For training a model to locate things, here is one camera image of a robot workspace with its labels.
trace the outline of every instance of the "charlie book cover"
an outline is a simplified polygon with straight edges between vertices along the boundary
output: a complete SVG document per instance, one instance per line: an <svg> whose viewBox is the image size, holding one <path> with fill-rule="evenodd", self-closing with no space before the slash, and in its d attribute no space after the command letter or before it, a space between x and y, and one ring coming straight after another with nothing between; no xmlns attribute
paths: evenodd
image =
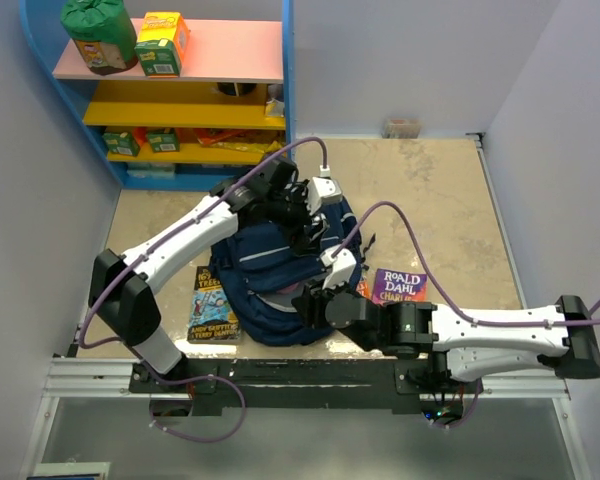
<svg viewBox="0 0 600 480"><path fill-rule="evenodd" d="M427 298L427 275L379 268L373 284L373 303L424 302Z"/></svg>

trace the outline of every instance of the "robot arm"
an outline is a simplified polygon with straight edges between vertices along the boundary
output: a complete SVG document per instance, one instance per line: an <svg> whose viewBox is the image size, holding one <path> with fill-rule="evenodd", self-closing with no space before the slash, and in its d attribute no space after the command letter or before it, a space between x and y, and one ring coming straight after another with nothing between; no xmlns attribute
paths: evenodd
<svg viewBox="0 0 600 480"><path fill-rule="evenodd" d="M160 326L155 295L188 262L240 228L263 221L278 224L296 254L319 253L328 224L318 211L323 205L339 202L342 192L335 181L319 177L288 189L296 172L291 160L275 159L198 222L191 220L216 204L237 179L216 186L195 208L147 242L120 256L105 250L94 262L89 306L132 261L144 258L106 297L98 314L128 348L158 373L167 374L183 355ZM169 232L187 222L191 223L188 227L162 242ZM152 245L159 246L145 255Z"/></svg>
<svg viewBox="0 0 600 480"><path fill-rule="evenodd" d="M501 328L469 323L446 305L376 305L346 283L351 256L342 250L334 259L325 252L322 258L325 266L330 265L329 277L324 285L308 283L292 301L294 307L307 326L338 329L365 351L377 349L404 359L425 354L427 368L410 375L431 391L449 391L484 375L530 368L553 369L561 378L600 378L600 353L591 326ZM542 319L553 324L589 318L575 296L562 296L555 305L542 308L463 312L502 323Z"/></svg>
<svg viewBox="0 0 600 480"><path fill-rule="evenodd" d="M154 295L200 252L245 226L272 221L296 254L320 253L320 239L328 225L318 211L322 205L340 201L342 192L336 182L322 177L287 188L296 171L290 160L270 162L200 221L157 247L106 298L98 310L100 317L158 373L168 374L184 357L160 327ZM110 250L102 252L94 264L90 306L127 268L127 262L143 256L166 233L197 218L235 182L227 180L212 189L192 211L146 243L121 256ZM406 359L426 354L427 367L410 372L416 383L444 391L486 374L524 368L551 368L564 378L600 377L600 355L592 327L497 328L470 324L444 305L375 305L348 286L356 265L353 254L343 249L334 255L335 250L332 247L320 254L327 276L305 286L303 294L293 300L296 310L307 326L336 328L364 350L378 349L387 356ZM558 305L540 309L466 313L497 322L588 317L577 297L561 297Z"/></svg>

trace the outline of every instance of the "navy backpack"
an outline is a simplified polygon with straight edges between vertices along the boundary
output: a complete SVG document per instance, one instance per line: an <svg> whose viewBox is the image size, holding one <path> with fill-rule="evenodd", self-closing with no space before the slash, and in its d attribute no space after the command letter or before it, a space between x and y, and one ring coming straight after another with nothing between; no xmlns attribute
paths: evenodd
<svg viewBox="0 0 600 480"><path fill-rule="evenodd" d="M345 199L320 210L329 222L322 251L338 245L357 223ZM350 284L362 271L362 239L356 234L348 249L358 261ZM333 330L307 328L290 299L302 293L303 281L324 275L318 255L297 257L284 235L270 222L247 227L211 247L209 268L220 280L240 325L257 342L270 346L308 345Z"/></svg>

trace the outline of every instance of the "orange shelf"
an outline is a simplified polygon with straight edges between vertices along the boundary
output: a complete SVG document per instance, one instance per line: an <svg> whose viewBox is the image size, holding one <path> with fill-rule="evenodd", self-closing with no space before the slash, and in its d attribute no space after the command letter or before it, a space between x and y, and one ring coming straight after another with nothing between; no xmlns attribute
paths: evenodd
<svg viewBox="0 0 600 480"><path fill-rule="evenodd" d="M132 19L136 30L141 18ZM62 80L145 80L151 82L282 83L282 22L241 20L186 20L191 39L182 74L149 78L140 65L126 72L96 75L69 41L53 76Z"/></svg>

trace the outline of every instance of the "green container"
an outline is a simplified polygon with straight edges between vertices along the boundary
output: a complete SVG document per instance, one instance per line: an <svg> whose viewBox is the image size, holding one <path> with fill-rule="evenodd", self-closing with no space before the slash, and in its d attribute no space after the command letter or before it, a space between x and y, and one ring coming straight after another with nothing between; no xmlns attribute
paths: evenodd
<svg viewBox="0 0 600 480"><path fill-rule="evenodd" d="M111 153L135 157L140 152L140 145L138 145L136 139L133 138L131 132L106 131L102 135L102 138Z"/></svg>
<svg viewBox="0 0 600 480"><path fill-rule="evenodd" d="M173 128L149 130L147 132L147 141L151 145L151 150L155 153L180 151L178 134Z"/></svg>
<svg viewBox="0 0 600 480"><path fill-rule="evenodd" d="M109 75L138 63L136 30L122 0L69 0L61 22L92 72Z"/></svg>

